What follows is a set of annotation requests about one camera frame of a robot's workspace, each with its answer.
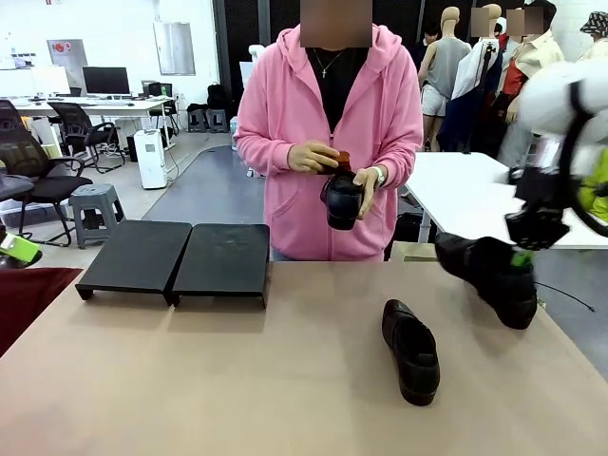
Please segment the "person's left hand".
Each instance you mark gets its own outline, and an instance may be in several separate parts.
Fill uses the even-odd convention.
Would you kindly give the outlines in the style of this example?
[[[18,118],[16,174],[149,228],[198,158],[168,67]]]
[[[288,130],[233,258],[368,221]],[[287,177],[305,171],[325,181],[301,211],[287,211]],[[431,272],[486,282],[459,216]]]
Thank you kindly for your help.
[[[361,186],[363,190],[363,198],[357,218],[362,220],[366,217],[373,205],[374,193],[376,186],[384,177],[383,168],[380,166],[372,166],[368,168],[360,168],[356,171],[353,183]]]

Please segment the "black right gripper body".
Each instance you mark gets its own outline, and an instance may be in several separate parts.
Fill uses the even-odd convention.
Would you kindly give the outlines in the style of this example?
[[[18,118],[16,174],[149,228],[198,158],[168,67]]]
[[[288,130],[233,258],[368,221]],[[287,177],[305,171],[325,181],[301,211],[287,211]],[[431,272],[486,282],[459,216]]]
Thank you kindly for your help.
[[[523,201],[518,211],[504,216],[510,239],[517,246],[546,250],[569,233],[570,227],[562,220],[567,204],[557,172],[534,166],[513,168],[509,182],[516,184],[515,198]]]

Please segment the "person's right hand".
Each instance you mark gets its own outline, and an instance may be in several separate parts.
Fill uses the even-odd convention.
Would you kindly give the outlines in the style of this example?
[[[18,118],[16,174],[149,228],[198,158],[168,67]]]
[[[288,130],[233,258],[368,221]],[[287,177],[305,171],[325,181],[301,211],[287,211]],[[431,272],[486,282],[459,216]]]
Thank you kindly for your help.
[[[287,163],[295,172],[322,174],[338,166],[340,153],[322,142],[304,142],[293,145]]]

